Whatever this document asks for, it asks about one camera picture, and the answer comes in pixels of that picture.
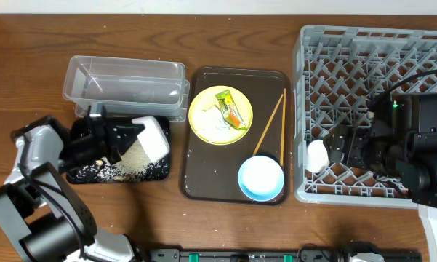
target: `plastic dish rack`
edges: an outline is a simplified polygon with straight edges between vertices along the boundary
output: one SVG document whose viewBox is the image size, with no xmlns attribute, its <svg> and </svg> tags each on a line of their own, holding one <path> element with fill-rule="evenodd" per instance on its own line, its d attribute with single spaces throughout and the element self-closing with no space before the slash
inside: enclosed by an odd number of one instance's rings
<svg viewBox="0 0 437 262">
<path fill-rule="evenodd" d="M 437 69 L 437 31 L 307 25 L 293 49 L 296 101 L 294 194 L 301 202 L 417 208 L 373 173 L 332 164 L 306 172 L 308 142 L 338 124 L 370 127 L 366 101 L 396 82 Z M 398 92 L 437 92 L 437 77 L 425 76 Z M 406 191 L 398 181 L 399 188 Z"/>
</svg>

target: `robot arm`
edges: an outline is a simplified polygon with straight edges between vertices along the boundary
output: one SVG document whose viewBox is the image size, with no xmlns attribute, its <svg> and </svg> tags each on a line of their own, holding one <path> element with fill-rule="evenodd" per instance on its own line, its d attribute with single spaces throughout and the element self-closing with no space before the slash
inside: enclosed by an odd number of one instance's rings
<svg viewBox="0 0 437 262">
<path fill-rule="evenodd" d="M 85 119 L 89 134 L 77 139 L 51 117 L 12 133 L 18 153 L 0 188 L 0 227 L 24 261 L 148 261 L 126 236 L 98 229 L 55 168 L 70 172 L 102 156 L 116 162 L 144 129 L 143 124 L 124 129 L 103 112 L 95 115 Z M 25 221 L 45 205 L 50 213 Z"/>
<path fill-rule="evenodd" d="M 437 208 L 419 205 L 419 216 L 427 236 L 430 261 L 437 261 Z"/>
<path fill-rule="evenodd" d="M 339 126 L 324 138 L 329 160 L 399 178 L 418 204 L 430 259 L 437 261 L 437 94 L 380 102 L 371 128 Z"/>
</svg>

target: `black tray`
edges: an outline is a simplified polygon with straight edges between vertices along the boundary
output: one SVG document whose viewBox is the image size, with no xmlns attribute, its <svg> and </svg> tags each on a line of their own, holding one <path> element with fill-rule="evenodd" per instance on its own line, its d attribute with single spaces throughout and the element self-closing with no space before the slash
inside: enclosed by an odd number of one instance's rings
<svg viewBox="0 0 437 262">
<path fill-rule="evenodd" d="M 232 68 L 199 69 L 193 79 L 191 94 L 195 97 L 202 90 L 216 85 L 234 87 L 249 99 L 254 118 L 248 133 L 239 141 L 227 146 L 215 146 L 198 138 L 188 126 L 180 190 L 190 199 L 242 204 L 279 205 L 289 192 L 290 86 L 285 74 L 279 71 L 260 71 Z M 284 187 L 281 193 L 268 202 L 248 198 L 238 185 L 238 170 L 252 156 L 260 136 L 273 113 L 278 99 L 286 88 L 286 124 L 284 148 Z M 281 150 L 281 123 L 283 102 L 268 128 L 257 155 L 266 155 L 279 162 Z"/>
<path fill-rule="evenodd" d="M 131 122 L 134 117 L 120 117 L 118 121 Z M 95 164 L 88 164 L 81 167 L 76 174 L 76 177 L 66 175 L 66 180 L 72 184 L 84 183 L 136 183 L 142 181 L 158 181 L 163 180 L 168 176 L 170 159 L 171 159 L 171 142 L 169 140 L 169 120 L 163 116 L 155 117 L 160 124 L 165 136 L 167 137 L 170 146 L 170 152 L 157 163 L 150 163 L 148 167 L 142 172 L 134 172 L 125 174 L 117 171 L 117 168 L 110 166 L 106 159 L 99 159 L 103 161 L 101 166 Z"/>
</svg>

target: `black cable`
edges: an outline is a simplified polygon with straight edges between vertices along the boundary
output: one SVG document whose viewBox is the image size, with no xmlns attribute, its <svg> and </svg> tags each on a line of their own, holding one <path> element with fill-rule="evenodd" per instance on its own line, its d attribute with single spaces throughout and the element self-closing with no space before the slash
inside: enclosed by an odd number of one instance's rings
<svg viewBox="0 0 437 262">
<path fill-rule="evenodd" d="M 373 176 L 373 178 L 374 178 L 377 182 L 387 184 L 388 186 L 394 188 L 394 190 L 396 190 L 396 192 L 398 192 L 398 193 L 399 193 L 403 198 L 405 198 L 405 199 L 410 199 L 406 194 L 402 193 L 402 190 L 399 188 L 398 185 L 396 185 L 395 183 L 393 183 L 392 181 L 389 181 L 389 180 L 388 180 L 388 181 L 380 181 L 380 180 L 378 180 L 377 176 L 378 176 L 377 174 L 375 174 L 375 175 Z"/>
<path fill-rule="evenodd" d="M 318 247 L 318 245 L 315 245 L 315 244 L 313 244 L 313 243 L 307 243 L 307 244 L 304 244 L 298 251 L 297 251 L 297 258 L 299 258 L 301 261 L 302 261 L 302 259 L 301 259 L 301 257 L 300 257 L 300 255 L 302 255 L 302 253 L 300 254 L 300 251 L 302 250 L 302 249 L 304 249 L 304 247 L 306 247 L 306 246 L 308 246 L 308 245 L 312 245 L 312 246 L 314 246 L 314 247 Z M 329 261 L 329 257 L 328 257 L 328 255 L 326 255 L 325 254 L 325 252 L 323 251 L 323 250 L 318 250 L 318 251 L 320 251 L 320 253 L 323 255 L 323 257 L 327 260 L 327 261 Z"/>
<path fill-rule="evenodd" d="M 411 80 L 414 80 L 414 79 L 417 79 L 419 77 L 429 76 L 429 75 L 432 75 L 432 74 L 437 74 L 437 69 L 436 70 L 430 70 L 430 71 L 422 72 L 420 74 L 415 74 L 413 76 L 407 77 L 404 80 L 401 80 L 400 82 L 394 84 L 390 89 L 388 89 L 388 90 L 382 92 L 381 94 L 379 94 L 377 96 L 377 98 L 375 99 L 375 102 L 373 102 L 373 104 L 370 106 L 370 108 L 374 108 L 381 100 L 385 99 L 385 97 L 387 95 L 392 93 L 392 91 L 396 90 L 396 88 L 400 87 L 401 85 L 406 84 L 407 82 L 409 82 Z"/>
<path fill-rule="evenodd" d="M 33 180 L 39 186 L 43 186 L 44 188 L 48 188 L 48 189 L 52 190 L 53 192 L 59 194 L 60 196 L 68 199 L 67 196 L 65 195 L 65 193 L 63 193 L 63 191 L 61 191 L 60 189 L 58 189 L 58 188 L 56 188 L 56 187 L 54 187 L 52 185 L 49 185 L 48 183 L 44 183 L 44 182 L 41 182 L 41 181 L 35 180 L 35 179 L 33 179 Z"/>
</svg>

